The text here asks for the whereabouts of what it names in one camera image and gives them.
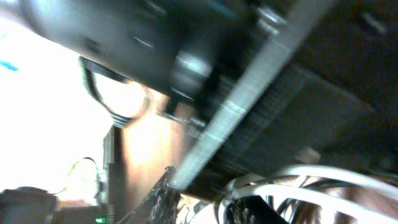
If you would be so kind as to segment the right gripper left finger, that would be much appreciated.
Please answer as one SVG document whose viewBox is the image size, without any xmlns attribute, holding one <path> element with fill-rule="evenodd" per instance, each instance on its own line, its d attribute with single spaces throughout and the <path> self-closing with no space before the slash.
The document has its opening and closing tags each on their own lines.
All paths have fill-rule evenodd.
<svg viewBox="0 0 398 224">
<path fill-rule="evenodd" d="M 141 203 L 118 224 L 175 224 L 181 200 L 181 193 L 170 186 L 175 172 L 175 167 L 167 166 Z"/>
</svg>

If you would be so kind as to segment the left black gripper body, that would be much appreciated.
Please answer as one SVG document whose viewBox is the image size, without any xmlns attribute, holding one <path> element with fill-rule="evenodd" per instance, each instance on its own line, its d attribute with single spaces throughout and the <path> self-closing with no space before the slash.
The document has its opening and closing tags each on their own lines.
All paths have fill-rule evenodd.
<svg viewBox="0 0 398 224">
<path fill-rule="evenodd" d="M 310 148 L 397 170 L 396 1 L 19 1 L 36 34 L 194 112 L 177 187 L 216 198 Z"/>
</svg>

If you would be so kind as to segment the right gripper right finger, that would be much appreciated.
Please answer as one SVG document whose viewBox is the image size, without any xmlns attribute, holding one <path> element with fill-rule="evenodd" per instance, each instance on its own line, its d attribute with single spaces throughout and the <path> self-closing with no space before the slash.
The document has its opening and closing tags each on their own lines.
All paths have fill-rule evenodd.
<svg viewBox="0 0 398 224">
<path fill-rule="evenodd" d="M 260 196 L 233 200 L 225 218 L 227 224 L 288 224 Z"/>
</svg>

